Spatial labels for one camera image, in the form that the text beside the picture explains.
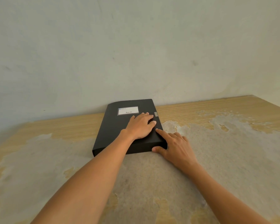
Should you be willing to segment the person's right hand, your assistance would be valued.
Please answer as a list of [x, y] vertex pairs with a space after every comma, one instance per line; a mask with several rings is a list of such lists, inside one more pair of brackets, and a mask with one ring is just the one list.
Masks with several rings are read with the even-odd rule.
[[168, 162], [187, 175], [191, 175], [198, 161], [188, 139], [180, 133], [167, 133], [156, 129], [156, 132], [167, 142], [167, 154], [162, 155]]

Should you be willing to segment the person's left hand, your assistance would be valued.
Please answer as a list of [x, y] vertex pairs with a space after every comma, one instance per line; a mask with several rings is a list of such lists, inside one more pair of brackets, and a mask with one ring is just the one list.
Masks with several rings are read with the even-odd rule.
[[121, 140], [133, 142], [134, 140], [142, 139], [149, 135], [156, 126], [156, 121], [151, 119], [149, 122], [144, 122], [142, 120], [143, 115], [149, 115], [149, 113], [139, 114], [133, 122], [129, 120], [126, 128], [120, 132], [119, 137]]

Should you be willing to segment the black file box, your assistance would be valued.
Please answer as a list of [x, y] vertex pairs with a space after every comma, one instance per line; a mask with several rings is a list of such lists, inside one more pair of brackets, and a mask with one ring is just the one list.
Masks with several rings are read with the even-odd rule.
[[[116, 139], [120, 131], [126, 128], [131, 116], [137, 117], [147, 112], [153, 115], [148, 122], [156, 121], [155, 128], [163, 130], [152, 99], [117, 101], [108, 104], [93, 146], [93, 156], [97, 156]], [[155, 128], [145, 138], [135, 140], [126, 154], [149, 152], [156, 146], [167, 149], [167, 142], [155, 131]]]

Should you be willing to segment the person's left forearm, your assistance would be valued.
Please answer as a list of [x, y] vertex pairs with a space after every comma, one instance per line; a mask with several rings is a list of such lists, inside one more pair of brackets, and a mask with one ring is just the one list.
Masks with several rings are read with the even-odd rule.
[[31, 224], [97, 224], [124, 156], [136, 138], [135, 132], [122, 130], [107, 148], [57, 190]]

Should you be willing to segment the person's right forearm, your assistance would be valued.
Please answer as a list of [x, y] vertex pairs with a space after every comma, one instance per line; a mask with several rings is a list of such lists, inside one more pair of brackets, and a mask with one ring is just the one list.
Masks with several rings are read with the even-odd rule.
[[200, 164], [186, 162], [181, 170], [198, 188], [220, 224], [270, 224], [215, 181]]

